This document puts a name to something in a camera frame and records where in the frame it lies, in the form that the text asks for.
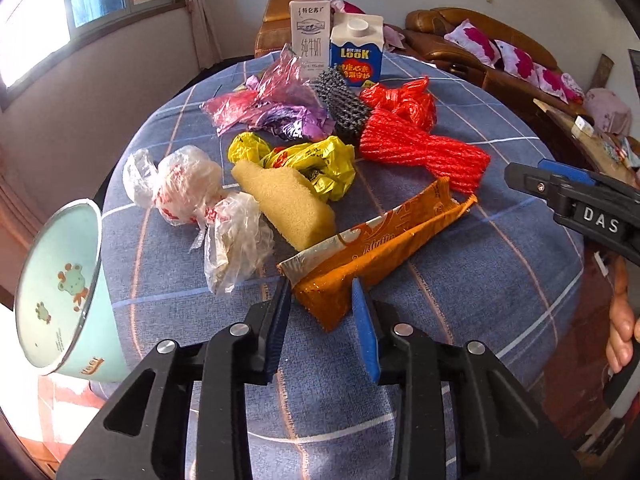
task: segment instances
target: silver screw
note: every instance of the silver screw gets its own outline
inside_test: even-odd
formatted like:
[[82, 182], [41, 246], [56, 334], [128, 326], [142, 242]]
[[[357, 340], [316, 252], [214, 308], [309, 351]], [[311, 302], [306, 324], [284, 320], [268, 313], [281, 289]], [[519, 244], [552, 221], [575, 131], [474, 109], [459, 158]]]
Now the silver screw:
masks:
[[469, 350], [469, 353], [473, 355], [482, 355], [484, 354], [485, 350], [484, 345], [479, 341], [470, 341], [466, 345], [466, 349]]
[[244, 335], [249, 332], [249, 325], [245, 323], [236, 323], [235, 325], [231, 326], [229, 332], [231, 332], [231, 335], [235, 336]]
[[414, 327], [412, 327], [408, 323], [398, 323], [394, 327], [394, 332], [398, 335], [407, 337], [408, 335], [411, 335], [412, 333], [414, 333]]
[[170, 354], [175, 350], [175, 342], [171, 341], [170, 339], [165, 339], [164, 341], [158, 343], [158, 346], [156, 346], [156, 350], [158, 350], [158, 353], [161, 354]]

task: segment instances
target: yellow plastic bag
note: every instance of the yellow plastic bag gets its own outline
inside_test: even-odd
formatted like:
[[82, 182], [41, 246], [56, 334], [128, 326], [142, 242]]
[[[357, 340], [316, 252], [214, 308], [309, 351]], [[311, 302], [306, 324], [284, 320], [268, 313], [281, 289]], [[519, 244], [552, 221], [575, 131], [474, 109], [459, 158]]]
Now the yellow plastic bag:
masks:
[[233, 164], [246, 159], [263, 168], [288, 166], [307, 178], [324, 200], [340, 200], [351, 187], [356, 171], [353, 146], [331, 136], [320, 142], [306, 142], [289, 147], [271, 147], [251, 132], [236, 136], [227, 158]]

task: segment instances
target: light green bucket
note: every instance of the light green bucket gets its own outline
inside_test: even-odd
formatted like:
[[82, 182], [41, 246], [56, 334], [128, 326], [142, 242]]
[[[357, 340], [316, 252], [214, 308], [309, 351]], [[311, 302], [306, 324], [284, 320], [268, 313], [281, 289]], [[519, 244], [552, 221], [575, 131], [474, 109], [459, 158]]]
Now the light green bucket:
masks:
[[15, 323], [25, 357], [57, 372], [120, 382], [122, 355], [100, 260], [102, 218], [91, 200], [59, 209], [38, 233], [20, 274]]

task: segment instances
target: red mesh scrubber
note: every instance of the red mesh scrubber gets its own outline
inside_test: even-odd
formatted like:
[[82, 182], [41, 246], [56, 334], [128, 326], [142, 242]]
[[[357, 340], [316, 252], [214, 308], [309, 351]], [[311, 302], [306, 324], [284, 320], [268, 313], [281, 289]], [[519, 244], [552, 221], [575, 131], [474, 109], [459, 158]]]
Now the red mesh scrubber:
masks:
[[449, 137], [425, 133], [385, 108], [372, 111], [360, 137], [364, 158], [386, 164], [424, 166], [448, 176], [451, 189], [473, 193], [491, 157], [483, 150]]
[[360, 92], [360, 99], [372, 108], [389, 110], [430, 133], [437, 118], [435, 99], [426, 91], [428, 85], [427, 76], [405, 83], [401, 88], [386, 88], [376, 83]]

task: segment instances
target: blue plaid tablecloth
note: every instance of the blue plaid tablecloth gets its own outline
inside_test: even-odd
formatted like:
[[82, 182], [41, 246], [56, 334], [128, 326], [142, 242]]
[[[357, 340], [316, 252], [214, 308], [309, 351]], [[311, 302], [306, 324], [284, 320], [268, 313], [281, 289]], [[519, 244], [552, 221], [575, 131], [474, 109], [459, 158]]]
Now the blue plaid tablecloth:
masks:
[[[134, 367], [161, 339], [181, 345], [210, 339], [241, 320], [252, 303], [268, 299], [275, 264], [294, 254], [275, 234], [275, 254], [231, 297], [208, 290], [203, 253], [188, 252], [196, 227], [172, 227], [156, 210], [133, 206], [122, 184], [130, 153], [149, 148], [156, 162], [194, 144], [224, 170], [235, 188], [226, 150], [240, 126], [218, 138], [200, 104], [231, 91], [277, 54], [237, 64], [178, 95], [149, 117], [114, 172], [103, 215], [102, 258], [120, 340]], [[428, 75], [437, 98], [435, 134], [481, 146], [491, 155], [479, 204], [428, 242], [374, 287], [375, 299], [394, 304], [401, 319], [434, 339], [461, 345], [484, 341], [528, 386], [568, 329], [582, 275], [582, 238], [552, 220], [545, 203], [510, 190], [508, 162], [536, 165], [551, 158], [544, 144], [513, 113], [475, 86], [425, 63], [385, 54], [389, 86]], [[270, 144], [282, 141], [267, 134]], [[353, 187], [332, 203], [337, 229], [369, 220], [416, 195], [433, 181], [424, 168], [358, 160]], [[199, 388], [193, 396], [185, 475], [195, 476]], [[455, 476], [449, 391], [447, 465]], [[351, 315], [324, 333], [304, 308], [292, 306], [280, 368], [270, 386], [248, 386], [246, 414], [254, 478], [386, 480], [398, 392], [373, 385], [358, 355]]]

